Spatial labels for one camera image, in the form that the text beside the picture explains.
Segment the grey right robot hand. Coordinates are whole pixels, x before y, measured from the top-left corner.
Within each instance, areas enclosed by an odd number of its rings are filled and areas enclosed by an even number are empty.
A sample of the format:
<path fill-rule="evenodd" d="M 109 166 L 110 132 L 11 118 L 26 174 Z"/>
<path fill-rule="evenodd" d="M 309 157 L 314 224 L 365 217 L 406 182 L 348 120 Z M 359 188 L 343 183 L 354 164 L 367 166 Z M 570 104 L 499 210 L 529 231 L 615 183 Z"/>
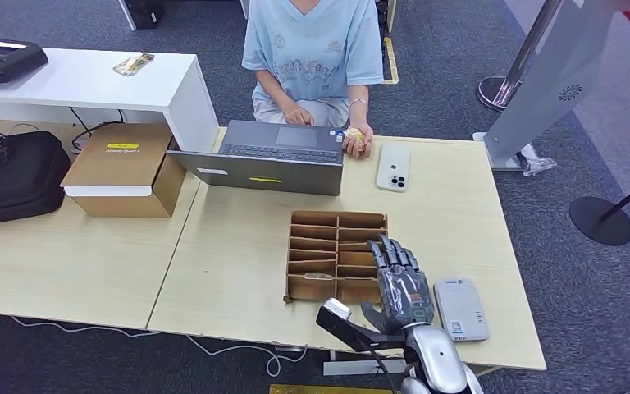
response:
<path fill-rule="evenodd" d="M 435 312 L 431 291 L 413 252 L 382 233 L 378 238 L 367 244 L 377 267 L 381 309 L 363 302 L 363 316 L 386 335 L 399 335 L 412 325 L 430 324 Z"/>

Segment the person's left hand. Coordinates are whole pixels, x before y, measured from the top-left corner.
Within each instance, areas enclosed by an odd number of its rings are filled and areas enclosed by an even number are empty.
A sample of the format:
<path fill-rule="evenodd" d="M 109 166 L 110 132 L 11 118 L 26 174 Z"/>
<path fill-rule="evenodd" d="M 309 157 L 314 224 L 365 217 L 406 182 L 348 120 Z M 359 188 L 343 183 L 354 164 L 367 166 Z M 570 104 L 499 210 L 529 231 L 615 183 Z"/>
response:
<path fill-rule="evenodd" d="M 342 149 L 352 158 L 369 158 L 372 152 L 373 130 L 366 123 L 350 125 L 344 130 Z"/>

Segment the person's right hand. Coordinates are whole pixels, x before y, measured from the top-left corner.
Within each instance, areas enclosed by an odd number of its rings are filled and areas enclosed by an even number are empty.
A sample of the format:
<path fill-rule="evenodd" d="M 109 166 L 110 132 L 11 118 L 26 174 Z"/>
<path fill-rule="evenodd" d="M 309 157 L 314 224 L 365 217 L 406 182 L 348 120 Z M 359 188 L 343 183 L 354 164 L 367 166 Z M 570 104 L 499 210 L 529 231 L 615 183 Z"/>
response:
<path fill-rule="evenodd" d="M 287 124 L 312 126 L 313 116 L 305 108 L 296 103 L 287 103 L 281 108 L 282 114 Z"/>

